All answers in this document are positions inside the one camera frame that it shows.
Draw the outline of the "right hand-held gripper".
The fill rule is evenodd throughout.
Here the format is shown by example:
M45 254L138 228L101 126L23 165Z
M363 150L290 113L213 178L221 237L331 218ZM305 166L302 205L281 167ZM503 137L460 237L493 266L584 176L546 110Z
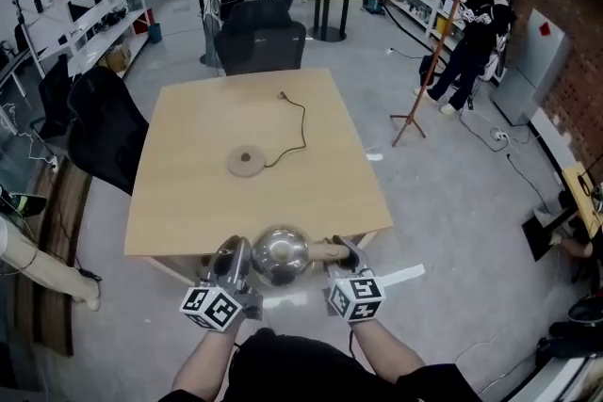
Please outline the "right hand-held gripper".
M328 309L347 323L374 319L386 296L366 254L347 237L334 235L332 243L346 247L350 254L346 258L346 267L336 263L327 264Z

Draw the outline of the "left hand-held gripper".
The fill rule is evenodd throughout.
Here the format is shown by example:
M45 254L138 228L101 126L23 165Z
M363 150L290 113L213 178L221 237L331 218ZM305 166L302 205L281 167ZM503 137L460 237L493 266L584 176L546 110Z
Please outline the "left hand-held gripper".
M247 283L252 247L245 237L228 238L202 265L201 280L190 287L179 312L207 330L225 332L241 314L262 318L262 296Z

